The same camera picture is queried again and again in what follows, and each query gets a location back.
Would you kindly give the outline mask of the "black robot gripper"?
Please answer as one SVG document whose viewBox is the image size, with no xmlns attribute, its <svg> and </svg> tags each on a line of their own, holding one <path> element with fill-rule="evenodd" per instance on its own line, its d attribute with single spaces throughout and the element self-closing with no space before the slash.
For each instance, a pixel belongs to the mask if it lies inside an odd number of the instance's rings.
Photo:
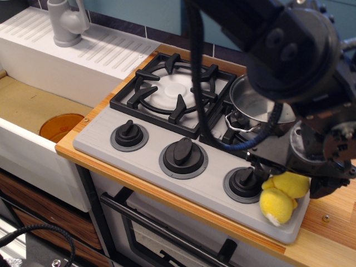
<svg viewBox="0 0 356 267">
<path fill-rule="evenodd" d="M 266 140 L 248 149 L 246 160 L 254 168 L 254 177 L 262 185 L 272 175 L 285 172 L 311 178 L 309 196 L 319 199 L 332 194 L 342 186 L 348 186 L 355 178 L 355 166 L 351 161 L 329 163 L 322 156 L 307 157 L 297 122 L 285 135 L 269 136 Z"/>
</svg>

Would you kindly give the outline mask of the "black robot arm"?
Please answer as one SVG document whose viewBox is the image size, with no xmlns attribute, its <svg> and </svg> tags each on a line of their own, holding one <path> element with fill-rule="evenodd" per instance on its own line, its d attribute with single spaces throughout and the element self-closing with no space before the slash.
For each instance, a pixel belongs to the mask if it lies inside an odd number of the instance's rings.
<svg viewBox="0 0 356 267">
<path fill-rule="evenodd" d="M 318 199 L 355 178 L 354 41 L 339 38 L 317 1 L 186 1 L 192 81 L 204 136 L 223 151 L 248 150 L 252 162 L 310 177 Z M 248 55 L 247 76 L 273 111 L 253 139 L 227 145 L 213 138 L 202 109 L 201 14 L 215 20 Z"/>
</svg>

